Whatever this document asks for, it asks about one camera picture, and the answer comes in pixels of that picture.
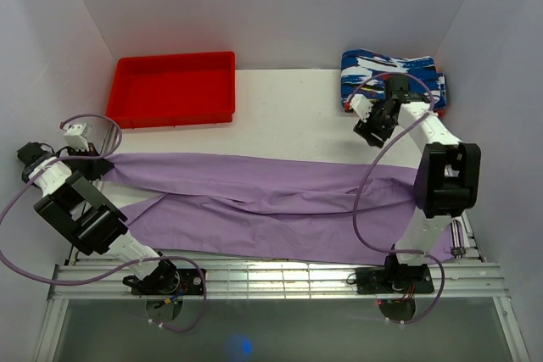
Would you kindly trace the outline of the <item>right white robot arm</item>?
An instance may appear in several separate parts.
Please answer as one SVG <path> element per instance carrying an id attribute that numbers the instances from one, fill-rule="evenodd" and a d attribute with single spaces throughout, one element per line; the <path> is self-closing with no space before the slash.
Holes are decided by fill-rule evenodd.
<path id="1" fill-rule="evenodd" d="M 446 129 L 434 112 L 434 95 L 411 91 L 413 75 L 382 73 L 384 98 L 373 101 L 356 88 L 347 106 L 359 118 L 354 131 L 368 145 L 386 153 L 400 136 L 409 136 L 422 156 L 413 185 L 415 211 L 400 240 L 382 249 L 380 267 L 359 268 L 354 283 L 359 294 L 401 294 L 408 300 L 416 293 L 431 294 L 434 284 L 431 252 L 447 226 L 477 201 L 480 147 L 462 142 Z"/>

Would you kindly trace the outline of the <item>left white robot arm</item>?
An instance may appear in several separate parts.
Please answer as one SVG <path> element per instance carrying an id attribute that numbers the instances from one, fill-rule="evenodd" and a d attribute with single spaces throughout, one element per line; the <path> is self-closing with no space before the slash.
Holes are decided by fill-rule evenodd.
<path id="1" fill-rule="evenodd" d="M 28 142 L 17 151 L 24 165 L 23 181 L 35 177 L 33 185 L 42 191 L 34 210 L 72 246 L 85 255 L 108 255 L 129 262 L 132 273 L 123 283 L 135 293 L 174 293 L 181 285 L 180 274 L 170 260 L 140 243 L 128 231 L 127 217 L 93 183 L 114 165 L 98 156 L 90 143 L 82 150 L 63 148 L 67 154 L 40 142 Z"/>

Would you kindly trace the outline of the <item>purple trousers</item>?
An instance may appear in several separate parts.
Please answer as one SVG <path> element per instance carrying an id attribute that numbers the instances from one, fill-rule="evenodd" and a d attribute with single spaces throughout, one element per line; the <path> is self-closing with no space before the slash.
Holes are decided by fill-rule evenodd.
<path id="1" fill-rule="evenodd" d="M 142 244 L 379 265 L 415 204 L 414 169 L 205 153 L 121 153 L 105 176 L 152 197 L 123 208 Z"/>

